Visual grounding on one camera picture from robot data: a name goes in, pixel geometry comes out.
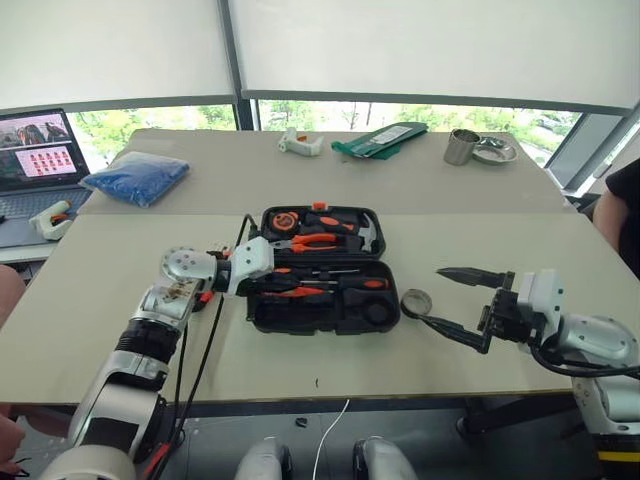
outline window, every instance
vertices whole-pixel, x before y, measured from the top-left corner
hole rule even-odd
[[[139,128],[235,130],[231,105],[133,108],[69,113],[69,121],[91,172],[111,163]]]
[[[541,167],[580,117],[575,112],[459,105],[260,100],[259,106],[263,130],[296,127],[306,131],[367,132],[395,122],[416,121],[426,123],[433,132],[454,128],[506,131]]]

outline white clamp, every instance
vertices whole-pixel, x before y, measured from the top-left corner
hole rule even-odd
[[[291,151],[305,157],[315,157],[320,155],[323,141],[324,137],[318,137],[313,143],[301,141],[298,139],[298,132],[295,128],[287,128],[287,131],[280,137],[278,148],[281,152]]]
[[[36,229],[36,232],[45,239],[60,240],[62,236],[67,233],[69,227],[71,227],[71,223],[73,223],[67,219],[67,215],[64,213],[69,210],[69,208],[71,208],[71,203],[66,200],[60,200],[39,214],[31,217],[29,223]],[[57,216],[62,217],[63,221],[54,225],[55,221],[60,220],[60,218],[55,218]]]

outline laptop keyboard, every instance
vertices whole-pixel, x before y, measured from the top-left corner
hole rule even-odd
[[[0,215],[32,217],[60,200],[71,201],[71,211],[75,212],[90,194],[89,190],[75,189],[0,197]]]

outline white cable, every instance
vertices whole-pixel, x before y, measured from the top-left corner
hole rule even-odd
[[[320,451],[322,450],[322,445],[324,444],[324,439],[327,438],[327,435],[329,435],[329,432],[340,421],[340,419],[342,418],[342,415],[344,415],[344,412],[347,411],[347,407],[348,406],[349,406],[349,399],[347,398],[347,401],[345,402],[344,407],[342,407],[342,411],[340,412],[340,415],[337,416],[337,418],[333,421],[331,426],[329,428],[327,428],[327,431],[324,432],[324,435],[320,439],[320,445],[318,445],[318,451],[316,452],[316,462],[313,464],[313,477],[311,477],[312,480],[316,480],[316,471],[318,470],[318,460],[320,459]]]

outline small metal dish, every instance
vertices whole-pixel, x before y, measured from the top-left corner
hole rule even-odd
[[[473,158],[488,165],[504,165],[516,159],[516,149],[504,140],[482,137],[473,148]]]

